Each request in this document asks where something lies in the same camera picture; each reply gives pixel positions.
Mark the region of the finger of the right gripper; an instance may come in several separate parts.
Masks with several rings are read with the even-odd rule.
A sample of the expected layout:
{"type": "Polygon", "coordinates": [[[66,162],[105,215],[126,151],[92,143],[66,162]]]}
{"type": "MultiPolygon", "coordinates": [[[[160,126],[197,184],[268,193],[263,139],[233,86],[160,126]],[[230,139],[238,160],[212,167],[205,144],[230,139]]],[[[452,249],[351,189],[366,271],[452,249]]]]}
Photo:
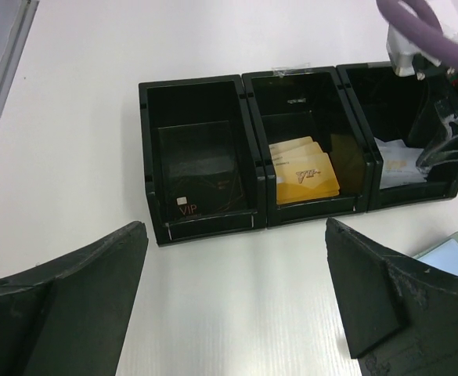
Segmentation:
{"type": "Polygon", "coordinates": [[[428,78],[426,96],[409,131],[406,144],[423,149],[416,167],[458,162],[458,78],[428,78]]]}

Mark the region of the green card holder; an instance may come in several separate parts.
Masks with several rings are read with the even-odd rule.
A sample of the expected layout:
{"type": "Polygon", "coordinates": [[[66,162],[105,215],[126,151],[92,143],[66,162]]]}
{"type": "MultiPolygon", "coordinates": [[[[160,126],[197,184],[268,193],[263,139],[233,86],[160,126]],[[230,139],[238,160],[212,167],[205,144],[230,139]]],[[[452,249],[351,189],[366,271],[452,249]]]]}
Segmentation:
{"type": "Polygon", "coordinates": [[[414,258],[436,269],[458,276],[458,232],[420,252],[414,258]]]}

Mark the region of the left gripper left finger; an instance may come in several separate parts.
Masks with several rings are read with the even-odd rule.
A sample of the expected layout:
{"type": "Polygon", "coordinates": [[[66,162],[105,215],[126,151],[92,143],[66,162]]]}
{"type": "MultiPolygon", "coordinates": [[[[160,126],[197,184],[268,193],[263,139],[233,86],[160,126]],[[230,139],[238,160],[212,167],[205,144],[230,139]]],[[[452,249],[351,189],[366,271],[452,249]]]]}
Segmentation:
{"type": "Polygon", "coordinates": [[[0,279],[0,375],[114,375],[149,239],[142,222],[0,279]]]}

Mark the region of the black three-compartment tray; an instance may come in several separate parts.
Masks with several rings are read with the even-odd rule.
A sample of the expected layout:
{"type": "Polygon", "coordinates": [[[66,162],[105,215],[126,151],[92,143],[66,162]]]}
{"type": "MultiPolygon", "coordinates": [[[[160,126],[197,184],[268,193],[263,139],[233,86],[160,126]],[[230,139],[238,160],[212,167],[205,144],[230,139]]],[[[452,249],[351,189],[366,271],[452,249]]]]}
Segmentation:
{"type": "Polygon", "coordinates": [[[160,245],[458,193],[458,74],[386,64],[139,85],[160,245]]]}

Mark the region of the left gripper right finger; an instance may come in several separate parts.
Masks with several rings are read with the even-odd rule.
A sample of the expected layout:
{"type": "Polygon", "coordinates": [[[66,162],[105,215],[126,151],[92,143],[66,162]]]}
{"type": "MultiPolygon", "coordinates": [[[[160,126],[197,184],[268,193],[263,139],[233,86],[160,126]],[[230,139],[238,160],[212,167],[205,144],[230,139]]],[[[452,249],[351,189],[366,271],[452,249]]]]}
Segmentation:
{"type": "Polygon", "coordinates": [[[458,276],[329,218],[327,262],[364,375],[458,375],[458,276]]]}

